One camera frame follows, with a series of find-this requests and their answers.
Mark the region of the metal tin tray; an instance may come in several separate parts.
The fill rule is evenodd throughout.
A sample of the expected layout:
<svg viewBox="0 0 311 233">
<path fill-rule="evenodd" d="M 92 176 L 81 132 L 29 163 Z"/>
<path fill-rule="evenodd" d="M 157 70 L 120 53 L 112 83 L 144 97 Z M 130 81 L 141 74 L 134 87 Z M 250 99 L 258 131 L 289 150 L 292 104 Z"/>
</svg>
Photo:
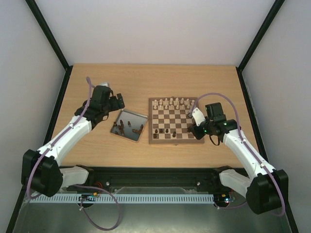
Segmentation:
<svg viewBox="0 0 311 233">
<path fill-rule="evenodd" d="M 143 114 L 140 114 L 134 111 L 122 109 L 120 110 L 120 113 L 118 114 L 115 121 L 119 122 L 120 120 L 122 120 L 124 123 L 125 136 L 114 134 L 115 130 L 113 129 L 113 125 L 110 129 L 110 133 L 115 136 L 119 136 L 121 138 L 138 143 L 142 136 L 144 129 L 146 128 L 148 117 L 146 115 L 143 115 Z M 132 129 L 139 129 L 141 124 L 144 125 L 143 131 L 141 134 L 132 132 Z"/>
</svg>

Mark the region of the wooden chess board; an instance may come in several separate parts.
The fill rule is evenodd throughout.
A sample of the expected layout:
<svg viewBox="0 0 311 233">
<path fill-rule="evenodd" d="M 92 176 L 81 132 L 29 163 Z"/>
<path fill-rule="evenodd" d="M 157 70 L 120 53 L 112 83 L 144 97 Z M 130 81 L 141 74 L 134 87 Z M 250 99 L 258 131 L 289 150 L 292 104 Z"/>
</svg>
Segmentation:
<svg viewBox="0 0 311 233">
<path fill-rule="evenodd" d="M 197 140 L 188 131 L 188 127 L 194 120 L 188 117 L 196 97 L 159 97 L 149 98 L 149 144 L 153 145 L 179 145 L 179 144 L 203 144 L 202 138 Z M 157 139 L 153 138 L 155 129 L 163 129 L 163 133 L 157 133 Z"/>
</svg>

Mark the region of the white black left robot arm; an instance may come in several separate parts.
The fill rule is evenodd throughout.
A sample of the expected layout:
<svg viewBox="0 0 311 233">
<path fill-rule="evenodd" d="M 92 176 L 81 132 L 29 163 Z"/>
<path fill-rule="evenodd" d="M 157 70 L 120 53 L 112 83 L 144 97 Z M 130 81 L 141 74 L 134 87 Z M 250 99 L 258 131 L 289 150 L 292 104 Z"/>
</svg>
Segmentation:
<svg viewBox="0 0 311 233">
<path fill-rule="evenodd" d="M 55 138 L 37 150 L 27 150 L 23 155 L 21 183 L 31 191 L 52 197 L 61 188 L 72 185 L 92 184 L 92 170 L 76 165 L 60 168 L 70 150 L 86 134 L 91 132 L 110 112 L 125 107 L 120 93 L 104 85 L 90 87 L 87 100 L 78 108 L 66 127 Z"/>
</svg>

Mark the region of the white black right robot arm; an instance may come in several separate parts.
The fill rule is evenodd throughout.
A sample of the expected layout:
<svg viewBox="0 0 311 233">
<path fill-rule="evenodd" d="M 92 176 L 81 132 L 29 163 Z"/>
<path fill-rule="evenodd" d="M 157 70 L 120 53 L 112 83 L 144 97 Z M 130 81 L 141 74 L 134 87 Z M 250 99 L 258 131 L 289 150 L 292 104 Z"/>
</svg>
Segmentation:
<svg viewBox="0 0 311 233">
<path fill-rule="evenodd" d="M 224 143 L 238 158 L 247 175 L 243 176 L 227 166 L 220 167 L 212 178 L 217 190 L 229 187 L 238 192 L 255 214 L 262 214 L 281 208 L 286 209 L 288 176 L 284 170 L 276 170 L 250 144 L 243 133 L 239 119 L 228 120 L 219 102 L 206 105 L 207 116 L 193 106 L 189 117 L 194 123 L 188 130 L 196 139 L 205 135 L 216 136 L 218 143 Z"/>
</svg>

